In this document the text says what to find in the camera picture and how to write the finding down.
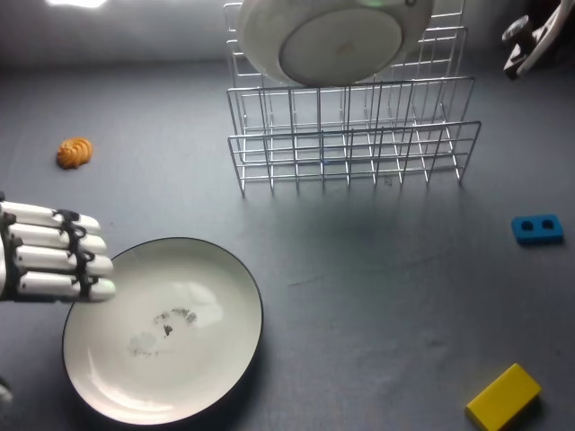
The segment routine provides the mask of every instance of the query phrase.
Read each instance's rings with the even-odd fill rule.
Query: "yellow sponge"
[[[541,386],[518,364],[467,404],[467,414],[483,431],[499,431],[539,395]]]

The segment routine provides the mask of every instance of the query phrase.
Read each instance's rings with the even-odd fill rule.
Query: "dish rack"
[[[346,86],[279,86],[245,59],[235,38],[241,3],[224,6],[228,138],[242,194],[267,181],[345,180],[433,172],[464,178],[481,122],[464,119],[472,77],[459,76],[467,29],[464,0],[436,4],[419,48],[373,77]]]

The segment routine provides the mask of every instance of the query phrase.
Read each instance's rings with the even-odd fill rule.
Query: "blue block with holes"
[[[548,244],[563,241],[563,228],[557,215],[515,217],[511,228],[521,245]]]

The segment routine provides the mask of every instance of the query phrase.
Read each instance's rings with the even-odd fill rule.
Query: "gray tabletop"
[[[122,66],[0,79],[0,189],[95,216],[110,253],[166,236],[215,242],[264,303],[254,366],[188,429],[472,430],[465,404],[519,362],[544,388],[525,430],[575,420],[575,75],[512,83],[479,56],[483,122],[464,186],[264,183],[242,198],[226,146],[226,65]],[[54,164],[88,136],[93,161]],[[562,246],[523,249],[514,216],[557,214]],[[0,304],[8,430],[113,427],[66,380],[68,306]]]

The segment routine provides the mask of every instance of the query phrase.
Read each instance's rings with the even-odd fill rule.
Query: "plate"
[[[238,41],[283,84],[344,86],[412,51],[432,9],[433,0],[244,0]]]
[[[189,418],[242,378],[261,338],[260,291],[243,263],[201,240],[146,242],[114,258],[117,294],[77,303],[63,336],[77,393],[132,425]]]

